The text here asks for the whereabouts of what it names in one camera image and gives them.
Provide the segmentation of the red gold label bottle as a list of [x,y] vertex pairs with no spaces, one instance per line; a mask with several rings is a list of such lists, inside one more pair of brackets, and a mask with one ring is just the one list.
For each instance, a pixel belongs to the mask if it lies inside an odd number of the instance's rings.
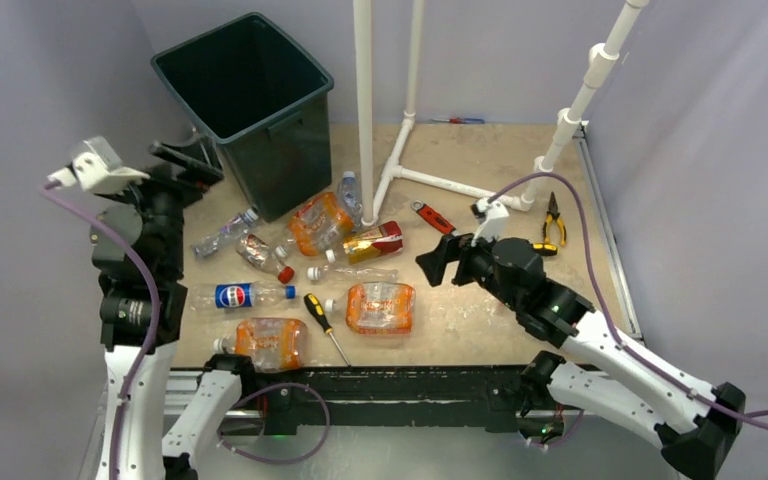
[[355,265],[400,252],[404,247],[403,232],[396,221],[388,221],[346,237],[342,243],[325,252],[329,264]]

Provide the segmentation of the clear bottle white cap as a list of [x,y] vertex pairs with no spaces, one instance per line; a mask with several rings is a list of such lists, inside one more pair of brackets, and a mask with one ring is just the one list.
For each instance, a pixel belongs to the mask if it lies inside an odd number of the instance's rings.
[[351,281],[351,282],[397,282],[398,271],[377,268],[358,268],[328,264],[309,267],[306,276],[313,282]]

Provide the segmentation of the Pepsi bottle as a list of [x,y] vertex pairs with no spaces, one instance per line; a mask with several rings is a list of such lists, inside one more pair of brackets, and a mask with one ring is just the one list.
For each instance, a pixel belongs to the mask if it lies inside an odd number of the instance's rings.
[[202,284],[189,290],[187,302],[196,310],[272,307],[296,299],[293,285],[263,282]]

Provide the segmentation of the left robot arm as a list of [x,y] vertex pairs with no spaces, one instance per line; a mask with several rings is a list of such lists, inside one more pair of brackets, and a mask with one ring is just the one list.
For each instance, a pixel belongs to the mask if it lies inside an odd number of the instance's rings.
[[212,356],[197,390],[171,428],[164,425],[166,387],[181,334],[186,207],[222,177],[211,141],[156,141],[158,164],[125,166],[102,137],[86,140],[73,159],[80,186],[110,199],[91,224],[91,260],[102,291],[101,344],[108,369],[101,479],[194,479],[231,409],[257,399],[249,358]]

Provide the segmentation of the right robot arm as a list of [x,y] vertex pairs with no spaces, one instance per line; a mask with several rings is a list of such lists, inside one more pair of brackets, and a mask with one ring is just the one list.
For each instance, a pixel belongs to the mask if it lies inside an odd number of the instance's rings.
[[453,284],[478,284],[529,335],[605,374],[592,379],[575,366],[549,368],[536,360],[538,370],[521,381],[529,404],[576,405],[652,443],[689,479],[719,474],[742,428],[735,416],[744,413],[746,395],[737,386],[689,375],[614,329],[590,301],[550,279],[524,239],[445,235],[416,262],[433,287],[442,283],[448,264],[456,263]]

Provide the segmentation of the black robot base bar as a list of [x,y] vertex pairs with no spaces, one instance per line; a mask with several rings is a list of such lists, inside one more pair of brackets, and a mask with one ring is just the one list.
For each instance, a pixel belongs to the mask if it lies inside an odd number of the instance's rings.
[[482,428],[553,442],[576,419],[526,365],[308,367],[243,373],[235,410],[268,435],[300,426]]

